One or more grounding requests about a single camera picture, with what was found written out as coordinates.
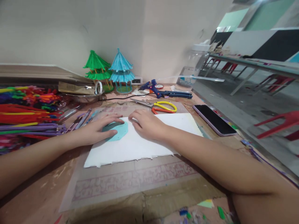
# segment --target electrical cord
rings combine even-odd
[[[134,97],[134,96],[147,96],[149,94],[154,94],[154,93],[148,93],[148,94],[144,94],[144,95],[133,95],[133,96],[128,96],[128,97],[125,97],[125,98],[111,98],[111,99],[102,99],[102,100],[99,100],[99,101],[107,101],[107,100],[124,100],[124,99],[128,99],[128,98],[131,98],[131,97]]]

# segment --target red plastic chair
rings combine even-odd
[[[230,68],[230,74],[233,73],[233,71],[236,69],[236,67],[238,66],[238,64],[232,64],[231,68]]]
[[[233,73],[233,71],[236,69],[236,67],[238,66],[238,64],[233,64],[233,63],[230,63],[230,62],[227,62],[225,64],[225,66],[223,66],[223,68],[221,69],[222,72],[228,70],[230,68],[230,73]]]
[[[260,126],[262,124],[266,124],[266,123],[269,123],[271,121],[274,121],[274,120],[277,120],[279,118],[285,118],[285,121],[283,124],[281,125],[278,125],[277,127],[275,128],[272,128],[271,130],[269,131],[266,131],[260,135],[257,136],[258,139],[261,139],[261,138],[266,138],[268,137],[269,135],[272,135],[272,134],[275,134],[277,132],[280,132],[284,129],[287,129],[287,128],[290,128],[294,125],[298,125],[299,124],[299,110],[296,110],[296,111],[292,111],[292,112],[289,112],[289,113],[285,113],[285,114],[280,114],[280,115],[277,115],[275,117],[272,117],[266,121],[263,121],[261,123],[258,123],[258,124],[255,124],[254,126]],[[299,139],[299,130],[286,136],[286,138],[290,141],[294,141],[294,140],[297,140]]]
[[[284,85],[293,80],[294,80],[293,78],[288,78],[285,76],[278,76],[276,82],[274,82],[273,85]],[[281,86],[270,86],[270,87],[268,87],[268,89],[269,89],[269,92],[274,92],[275,90],[277,90],[280,87]]]
[[[216,66],[216,68],[215,68],[215,70],[217,69],[217,67],[218,67],[218,65],[219,65],[219,63],[221,62],[221,60],[219,60],[219,59],[216,59],[216,62],[215,62],[215,64],[217,63],[217,66]]]
[[[270,76],[268,76],[267,78],[265,78],[260,84],[258,84],[256,87],[258,87],[259,85],[265,83],[268,79],[276,79],[276,81],[270,85],[267,89],[269,90],[269,92],[274,92],[276,91],[278,88],[280,88],[281,86],[273,86],[273,85],[284,85],[285,83],[288,83],[290,81],[293,81],[293,78],[288,78],[285,76],[280,76],[280,75],[276,75],[276,74],[272,74]]]

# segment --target blue glue gun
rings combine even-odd
[[[149,90],[153,91],[153,92],[156,94],[157,99],[159,99],[159,98],[161,98],[161,97],[164,98],[164,96],[163,96],[163,95],[159,92],[159,90],[157,90],[157,88],[155,87],[156,84],[157,84],[157,83],[156,83],[156,80],[153,79],[151,82],[147,82],[147,83],[143,84],[143,85],[139,88],[139,90],[149,89]]]

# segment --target scissors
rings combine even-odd
[[[132,99],[132,100],[135,101],[138,104],[143,105],[143,106],[150,107],[152,109],[152,112],[154,114],[158,114],[156,111],[166,112],[166,113],[170,113],[170,114],[174,114],[177,111],[177,107],[175,105],[173,105],[172,103],[167,102],[167,101],[160,101],[160,102],[157,102],[157,103],[147,103],[147,102],[140,101],[140,100],[135,100],[135,99]],[[169,109],[167,107],[164,107],[161,104],[168,104],[168,105],[172,106],[174,108],[174,110]]]

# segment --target phone screen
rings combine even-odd
[[[199,110],[206,119],[208,119],[214,127],[222,134],[235,134],[236,131],[226,123],[221,117],[219,117],[212,109],[207,105],[195,105],[196,109]]]

